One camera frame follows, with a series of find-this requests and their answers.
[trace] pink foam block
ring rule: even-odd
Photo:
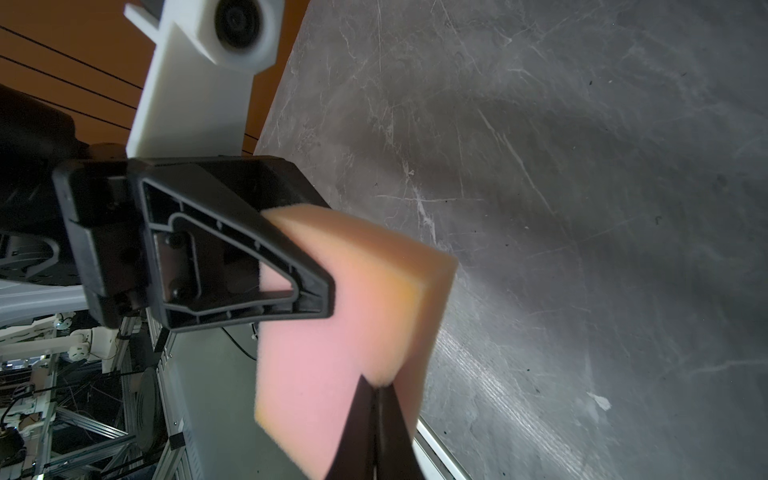
[[[336,282],[329,319],[259,328],[256,420],[313,479],[329,470],[360,375],[394,382],[411,434],[456,260],[402,234],[310,205],[262,214]],[[263,290],[285,280],[262,274]]]

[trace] gray table surface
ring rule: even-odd
[[[482,478],[765,478],[768,4],[315,0],[257,154],[461,266]]]

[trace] sponge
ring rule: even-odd
[[[262,322],[256,421],[311,479],[326,476],[362,374],[394,383],[413,435],[455,258],[312,205],[262,212],[336,283],[329,319]],[[285,280],[263,269],[262,290]]]

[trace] orange wall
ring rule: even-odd
[[[286,0],[277,62],[253,79],[245,151],[256,145],[308,4]],[[3,0],[0,27],[121,80],[0,29],[0,84],[58,104],[74,118],[81,141],[124,144],[154,50],[123,16],[124,5],[125,0]]]

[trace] pink sponge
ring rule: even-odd
[[[256,421],[310,478],[328,472],[360,375],[394,382],[411,434],[456,260],[340,212],[296,205],[262,212],[336,282],[329,319],[259,327]],[[285,280],[262,274],[262,290]]]

